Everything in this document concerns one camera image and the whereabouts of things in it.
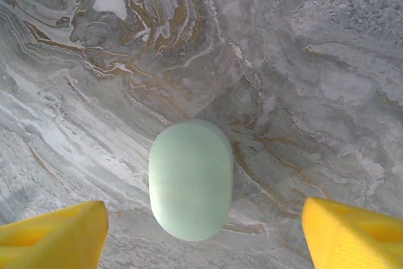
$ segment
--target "gray marble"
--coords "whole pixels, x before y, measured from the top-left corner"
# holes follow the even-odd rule
[[[403,0],[95,2],[0,0],[3,224],[101,199],[102,269],[308,269],[306,197],[403,217]],[[152,141],[193,117],[236,160],[200,243],[159,227],[147,184]]]

